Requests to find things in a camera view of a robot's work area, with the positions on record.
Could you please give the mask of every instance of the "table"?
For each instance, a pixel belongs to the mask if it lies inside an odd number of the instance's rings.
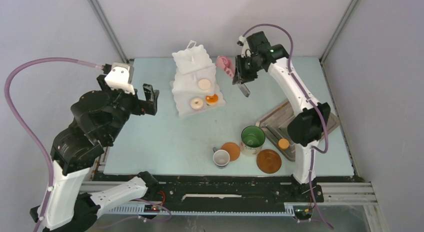
[[[294,57],[293,65],[308,89],[321,102],[334,106],[328,87],[316,57]],[[258,73],[258,79],[250,82],[249,98],[244,97],[232,80],[217,68],[216,81],[223,93],[226,105],[188,117],[178,117],[170,81],[174,80],[176,65],[172,58],[137,58],[134,61],[132,84],[144,99],[143,84],[151,84],[160,90],[155,116],[132,115],[110,149],[104,169],[105,174],[137,174],[149,171],[153,175],[198,176],[289,176],[296,165],[281,156],[282,166],[274,174],[259,170],[255,157],[243,154],[225,169],[218,169],[212,161],[213,147],[226,142],[240,143],[244,127],[256,121],[287,99],[283,91],[266,74]],[[277,149],[266,140],[263,149]],[[352,176],[353,167],[341,133],[335,129],[329,135],[326,154],[317,153],[317,176]]]

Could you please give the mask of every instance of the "white wall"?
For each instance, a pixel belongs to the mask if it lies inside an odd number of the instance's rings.
[[[171,57],[190,40],[211,56],[235,56],[251,26],[277,24],[295,41],[295,56],[320,57],[351,0],[99,0],[129,58]],[[272,44],[290,48],[275,28]]]
[[[13,69],[39,58],[119,61],[87,0],[0,0],[0,25],[2,87]],[[13,80],[12,99],[48,152],[54,137],[72,121],[70,106],[98,88],[99,72],[56,62],[35,65]],[[29,232],[35,225],[29,209],[42,201],[47,168],[3,93],[0,103],[0,231]]]
[[[359,171],[390,231],[424,220],[424,0],[361,0],[326,61]]]

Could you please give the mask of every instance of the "small orange lid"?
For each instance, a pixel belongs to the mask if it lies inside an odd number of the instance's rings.
[[[289,147],[290,143],[287,139],[282,138],[278,141],[278,147],[282,150],[286,150]]]
[[[215,105],[218,100],[220,100],[220,98],[218,98],[218,95],[214,94],[214,95],[206,95],[206,97],[204,98],[206,100],[206,103],[208,105]]]

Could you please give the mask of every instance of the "orange donut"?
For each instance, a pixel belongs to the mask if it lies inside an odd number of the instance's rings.
[[[220,98],[218,98],[218,95],[216,94],[212,96],[206,95],[204,99],[206,100],[206,103],[208,105],[215,105],[220,100]]]

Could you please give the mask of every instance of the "metal tray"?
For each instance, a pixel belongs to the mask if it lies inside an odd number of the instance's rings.
[[[270,140],[289,161],[296,160],[295,143],[292,141],[289,133],[287,132],[287,126],[294,118],[295,113],[293,112],[292,105],[288,100],[286,100],[256,122],[256,126],[263,130],[268,140]],[[339,118],[335,114],[330,113],[327,122],[328,134],[334,131],[339,125]],[[287,139],[290,143],[290,146],[284,150],[280,149],[278,146],[278,141],[282,138]]]

